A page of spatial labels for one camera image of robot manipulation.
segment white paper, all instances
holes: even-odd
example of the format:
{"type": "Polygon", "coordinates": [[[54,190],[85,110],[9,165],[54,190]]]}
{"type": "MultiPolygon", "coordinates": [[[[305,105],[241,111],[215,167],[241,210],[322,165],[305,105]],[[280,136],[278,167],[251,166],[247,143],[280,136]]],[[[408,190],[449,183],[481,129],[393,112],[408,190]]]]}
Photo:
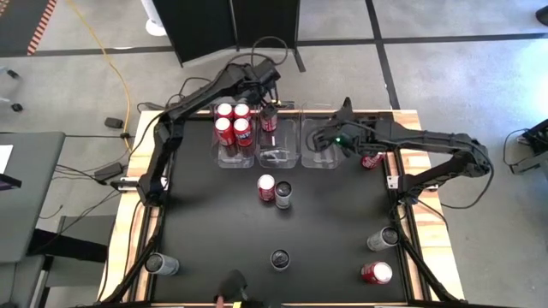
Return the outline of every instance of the white paper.
{"type": "Polygon", "coordinates": [[[0,174],[6,170],[8,166],[9,155],[14,147],[12,145],[0,145],[0,174]]]}

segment black panel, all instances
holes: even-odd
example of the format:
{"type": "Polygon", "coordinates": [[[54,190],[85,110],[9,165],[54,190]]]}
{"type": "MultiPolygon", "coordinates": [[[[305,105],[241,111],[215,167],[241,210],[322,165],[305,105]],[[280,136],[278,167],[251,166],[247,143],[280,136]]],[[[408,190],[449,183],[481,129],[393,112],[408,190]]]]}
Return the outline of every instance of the black panel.
{"type": "MultiPolygon", "coordinates": [[[[276,36],[295,48],[300,0],[232,0],[240,47],[251,47],[257,39],[276,36]]],[[[283,48],[276,40],[261,47],[283,48]]]]}
{"type": "Polygon", "coordinates": [[[220,169],[209,152],[212,123],[190,121],[177,152],[160,252],[182,269],[157,276],[154,302],[211,302],[232,269],[246,276],[247,294],[280,302],[404,301],[397,249],[370,252],[368,235],[389,225],[390,202],[382,168],[364,170],[360,159],[337,169],[220,169]],[[262,204],[257,179],[271,174],[294,188],[291,210],[262,204]],[[276,249],[291,265],[277,273],[276,249]],[[394,271],[385,286],[360,280],[362,264],[387,262],[394,271]]]}
{"type": "Polygon", "coordinates": [[[229,0],[153,0],[180,62],[235,45],[229,0]]]}

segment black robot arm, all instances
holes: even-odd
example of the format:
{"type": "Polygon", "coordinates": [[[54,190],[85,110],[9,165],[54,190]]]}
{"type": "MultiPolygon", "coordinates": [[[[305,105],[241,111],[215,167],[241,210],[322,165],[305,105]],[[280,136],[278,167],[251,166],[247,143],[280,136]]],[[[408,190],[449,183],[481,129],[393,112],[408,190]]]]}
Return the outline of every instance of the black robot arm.
{"type": "Polygon", "coordinates": [[[389,188],[397,190],[398,199],[418,198],[425,188],[442,186],[457,176],[480,177],[491,171],[487,149],[467,134],[412,130],[394,121],[356,118],[349,98],[323,127],[312,132],[312,140],[313,151],[335,144],[347,156],[399,149],[452,155],[449,161],[418,175],[389,177],[389,188]]]}
{"type": "Polygon", "coordinates": [[[161,205],[164,194],[162,174],[171,154],[181,144],[185,121],[192,114],[222,97],[245,98],[248,104],[261,104],[278,79],[280,74],[269,60],[255,67],[231,63],[210,84],[158,115],[158,124],[154,127],[154,152],[148,170],[139,178],[137,186],[143,204],[161,205]]]}

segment can lid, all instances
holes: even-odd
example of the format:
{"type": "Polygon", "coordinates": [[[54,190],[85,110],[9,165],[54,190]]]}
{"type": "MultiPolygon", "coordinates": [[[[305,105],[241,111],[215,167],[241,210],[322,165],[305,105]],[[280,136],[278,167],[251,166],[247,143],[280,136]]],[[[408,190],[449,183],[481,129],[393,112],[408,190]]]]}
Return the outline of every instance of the can lid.
{"type": "Polygon", "coordinates": [[[234,129],[240,132],[245,131],[249,127],[249,122],[246,119],[238,119],[234,121],[234,129]]]}
{"type": "Polygon", "coordinates": [[[230,127],[230,120],[227,118],[219,118],[215,121],[215,128],[217,130],[223,131],[227,130],[230,127]]]}
{"type": "Polygon", "coordinates": [[[271,255],[272,265],[276,268],[283,269],[289,265],[289,254],[283,249],[278,249],[271,255]]]}
{"type": "Polygon", "coordinates": [[[383,230],[383,240],[386,244],[395,245],[399,240],[397,231],[393,227],[384,228],[383,230]]]}
{"type": "Polygon", "coordinates": [[[145,269],[148,272],[154,273],[159,271],[162,268],[164,260],[157,253],[153,253],[148,257],[145,263],[145,269]]]}
{"type": "Polygon", "coordinates": [[[234,108],[234,113],[239,116],[245,116],[249,112],[249,107],[246,104],[237,104],[234,108]]]}
{"type": "Polygon", "coordinates": [[[259,188],[271,189],[275,184],[274,177],[272,177],[272,175],[261,175],[257,184],[259,188]]]}
{"type": "Polygon", "coordinates": [[[373,268],[373,274],[377,280],[387,282],[392,279],[392,268],[385,262],[379,262],[375,264],[373,268]]]}
{"type": "Polygon", "coordinates": [[[222,116],[227,116],[232,112],[232,106],[227,103],[222,103],[217,107],[217,113],[222,116]]]}
{"type": "Polygon", "coordinates": [[[291,184],[286,181],[281,181],[276,184],[276,195],[287,197],[291,194],[291,184]]]}

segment table leg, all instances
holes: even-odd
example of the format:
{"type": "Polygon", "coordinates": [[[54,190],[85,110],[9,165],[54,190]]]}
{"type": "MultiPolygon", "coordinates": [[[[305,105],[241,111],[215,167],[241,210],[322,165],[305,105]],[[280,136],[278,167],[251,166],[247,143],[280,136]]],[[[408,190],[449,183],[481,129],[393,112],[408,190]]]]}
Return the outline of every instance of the table leg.
{"type": "Polygon", "coordinates": [[[27,254],[43,254],[104,263],[107,251],[108,246],[106,245],[35,228],[27,254]]]}

